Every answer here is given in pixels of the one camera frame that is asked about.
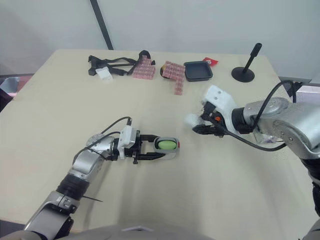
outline green sponge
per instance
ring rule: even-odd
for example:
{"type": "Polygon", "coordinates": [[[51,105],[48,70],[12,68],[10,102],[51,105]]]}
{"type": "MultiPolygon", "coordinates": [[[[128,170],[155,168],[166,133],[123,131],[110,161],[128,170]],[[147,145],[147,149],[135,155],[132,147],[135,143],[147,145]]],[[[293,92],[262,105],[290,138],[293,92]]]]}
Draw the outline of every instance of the green sponge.
{"type": "Polygon", "coordinates": [[[177,148],[177,144],[174,141],[163,140],[158,143],[158,148],[164,150],[173,150],[177,148]]]}

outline wooden table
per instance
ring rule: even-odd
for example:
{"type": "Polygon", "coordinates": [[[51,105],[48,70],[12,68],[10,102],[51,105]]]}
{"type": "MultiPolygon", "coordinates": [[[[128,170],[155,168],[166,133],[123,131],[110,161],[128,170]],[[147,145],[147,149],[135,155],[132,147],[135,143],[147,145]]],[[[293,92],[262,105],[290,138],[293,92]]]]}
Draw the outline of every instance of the wooden table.
{"type": "MultiPolygon", "coordinates": [[[[298,239],[317,219],[307,170],[288,149],[262,152],[230,136],[198,135],[184,124],[200,112],[210,85],[243,107],[263,100],[279,79],[265,56],[252,63],[254,81],[231,77],[247,55],[151,52],[153,80],[89,76],[88,56],[138,58],[135,51],[58,50],[0,114],[0,219],[26,223],[71,167],[87,139],[123,116],[142,134],[177,137],[172,160],[106,162],[73,215],[81,231],[115,223],[160,222],[195,229],[217,240],[298,239]],[[213,78],[174,82],[160,76],[166,60],[219,61],[213,78]]],[[[278,96],[285,96],[282,88],[278,96]]],[[[124,123],[115,126],[121,130],[124,123]]]]}

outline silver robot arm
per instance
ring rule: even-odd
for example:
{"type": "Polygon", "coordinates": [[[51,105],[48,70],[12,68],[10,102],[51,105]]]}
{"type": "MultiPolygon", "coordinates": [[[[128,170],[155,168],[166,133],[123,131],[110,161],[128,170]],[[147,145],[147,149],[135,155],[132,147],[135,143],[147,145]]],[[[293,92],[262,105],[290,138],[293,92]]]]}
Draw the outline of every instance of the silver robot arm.
{"type": "Polygon", "coordinates": [[[5,236],[2,240],[53,240],[67,236],[74,222],[70,214],[76,212],[80,199],[84,197],[105,160],[116,161],[118,158],[130,157],[137,164],[138,160],[172,159],[179,152],[180,143],[177,138],[142,135],[129,124],[121,132],[92,136],[86,147],[74,157],[65,178],[41,204],[24,230],[5,236]],[[119,138],[110,136],[115,133],[120,134],[119,138]],[[160,148],[161,141],[170,141],[175,144],[175,148],[160,148]],[[152,143],[154,152],[142,153],[143,142],[152,143]]]}
{"type": "MultiPolygon", "coordinates": [[[[215,85],[209,88],[202,104],[201,116],[189,115],[186,118],[198,134],[213,134],[221,138],[230,135],[264,151],[277,151],[288,146],[308,169],[313,184],[315,211],[320,216],[320,106],[291,103],[285,98],[274,97],[269,102],[257,101],[238,107],[231,95],[215,85]],[[242,138],[242,134],[253,131],[258,135],[277,137],[284,144],[267,148],[242,138]]],[[[320,239],[319,229],[320,221],[305,239],[320,239]]]]}

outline black square dish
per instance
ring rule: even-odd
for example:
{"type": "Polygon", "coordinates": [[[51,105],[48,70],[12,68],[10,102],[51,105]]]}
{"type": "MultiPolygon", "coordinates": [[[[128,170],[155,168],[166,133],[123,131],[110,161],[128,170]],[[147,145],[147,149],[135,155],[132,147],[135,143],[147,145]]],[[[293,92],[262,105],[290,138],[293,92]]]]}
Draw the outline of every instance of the black square dish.
{"type": "Polygon", "coordinates": [[[207,81],[212,78],[211,67],[206,61],[188,61],[185,66],[185,77],[189,82],[207,81]]]}

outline wire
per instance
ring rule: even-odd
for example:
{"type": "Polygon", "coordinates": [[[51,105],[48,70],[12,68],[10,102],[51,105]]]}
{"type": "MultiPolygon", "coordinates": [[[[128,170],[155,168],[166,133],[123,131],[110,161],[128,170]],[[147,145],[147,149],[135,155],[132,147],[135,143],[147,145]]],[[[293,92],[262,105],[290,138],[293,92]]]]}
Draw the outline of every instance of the wire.
{"type": "Polygon", "coordinates": [[[291,84],[291,89],[292,89],[292,101],[295,104],[297,102],[297,96],[296,96],[296,91],[295,91],[295,85],[292,81],[290,80],[285,80],[282,82],[279,82],[277,85],[275,85],[275,87],[271,90],[271,92],[268,94],[268,96],[266,97],[266,99],[264,100],[255,120],[252,126],[252,130],[255,129],[258,125],[258,121],[260,120],[260,117],[262,115],[262,113],[264,112],[267,104],[269,103],[270,99],[272,98],[272,96],[275,94],[275,92],[278,90],[278,88],[280,88],[280,86],[284,85],[284,84],[291,84]]]}
{"type": "Polygon", "coordinates": [[[117,124],[118,122],[124,120],[124,119],[128,119],[128,121],[126,122],[127,125],[131,125],[132,122],[132,118],[129,116],[124,116],[119,118],[117,121],[115,121],[114,123],[112,123],[110,126],[108,126],[105,130],[103,130],[101,133],[104,134],[106,131],[108,131],[110,128],[112,128],[115,124],[117,124]]]}
{"type": "Polygon", "coordinates": [[[230,136],[234,137],[235,139],[238,139],[239,141],[255,148],[255,149],[259,149],[259,150],[262,150],[262,151],[266,151],[266,152],[274,152],[274,151],[278,151],[280,149],[283,149],[285,146],[287,146],[285,143],[279,145],[279,146],[276,146],[276,147],[273,147],[273,148],[268,148],[268,147],[263,147],[263,146],[259,146],[257,144],[254,144],[253,142],[251,141],[248,141],[240,136],[238,136],[237,134],[227,130],[226,128],[224,128],[223,126],[219,126],[219,125],[214,125],[215,128],[218,128],[220,130],[223,130],[224,133],[226,134],[229,134],[230,136]]]}
{"type": "MultiPolygon", "coordinates": [[[[271,97],[275,94],[275,92],[278,90],[278,88],[280,88],[280,86],[284,85],[284,84],[291,84],[291,89],[292,89],[292,101],[293,103],[295,104],[297,102],[297,96],[296,96],[296,90],[295,90],[295,85],[292,81],[290,80],[284,80],[282,82],[279,82],[277,85],[275,85],[275,87],[271,90],[271,92],[268,94],[268,96],[266,97],[266,99],[264,100],[255,120],[254,120],[254,123],[253,123],[253,126],[252,126],[252,130],[254,130],[257,125],[258,125],[258,121],[260,120],[260,117],[263,113],[263,111],[265,110],[266,106],[268,105],[271,97]]],[[[255,148],[255,149],[259,149],[259,150],[262,150],[262,151],[267,151],[267,152],[274,152],[274,151],[278,151],[280,149],[283,149],[285,146],[287,146],[285,143],[279,145],[279,146],[276,146],[276,147],[273,147],[273,148],[268,148],[268,147],[263,147],[263,146],[259,146],[251,141],[248,141],[242,137],[240,137],[239,135],[227,130],[225,127],[223,126],[220,126],[220,125],[214,125],[215,128],[218,128],[222,131],[224,131],[224,133],[226,134],[229,134],[230,136],[234,137],[235,139],[238,139],[239,141],[255,148]]]]}
{"type": "Polygon", "coordinates": [[[100,137],[97,141],[91,143],[89,146],[86,146],[86,147],[82,148],[80,151],[78,151],[78,153],[77,153],[76,155],[74,155],[72,164],[75,163],[75,161],[76,161],[77,157],[79,156],[79,154],[82,153],[82,152],[85,151],[85,150],[91,150],[91,151],[95,152],[96,154],[99,154],[100,156],[102,156],[102,157],[105,159],[105,157],[104,157],[103,155],[101,155],[100,153],[94,151],[93,149],[91,149],[91,147],[93,147],[94,145],[96,145],[97,143],[99,143],[101,140],[103,140],[103,139],[105,139],[106,137],[109,137],[110,135],[113,135],[113,134],[120,134],[120,132],[119,132],[119,131],[110,132],[110,133],[108,133],[108,134],[100,137]]]}

